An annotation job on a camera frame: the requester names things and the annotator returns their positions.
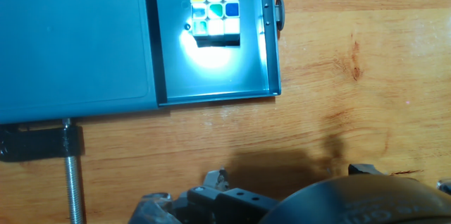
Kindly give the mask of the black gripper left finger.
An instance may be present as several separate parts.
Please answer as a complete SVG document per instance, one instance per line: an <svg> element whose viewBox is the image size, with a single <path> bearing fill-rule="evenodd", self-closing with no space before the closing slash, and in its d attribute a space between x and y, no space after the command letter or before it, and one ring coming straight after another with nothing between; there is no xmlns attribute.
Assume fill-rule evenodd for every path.
<svg viewBox="0 0 451 224"><path fill-rule="evenodd" d="M258 223L278 201L240 188L231 189L224 168L174 199L169 193L144 195L129 224Z"/></svg>

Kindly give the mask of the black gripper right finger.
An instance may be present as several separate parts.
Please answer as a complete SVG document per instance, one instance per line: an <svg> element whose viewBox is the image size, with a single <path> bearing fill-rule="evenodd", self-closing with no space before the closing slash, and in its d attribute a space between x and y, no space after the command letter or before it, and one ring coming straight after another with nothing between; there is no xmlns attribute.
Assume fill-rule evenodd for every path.
<svg viewBox="0 0 451 224"><path fill-rule="evenodd" d="M369 175L383 175L382 172L376 169L372 164L359 163L349 164L348 175L369 174Z"/></svg>

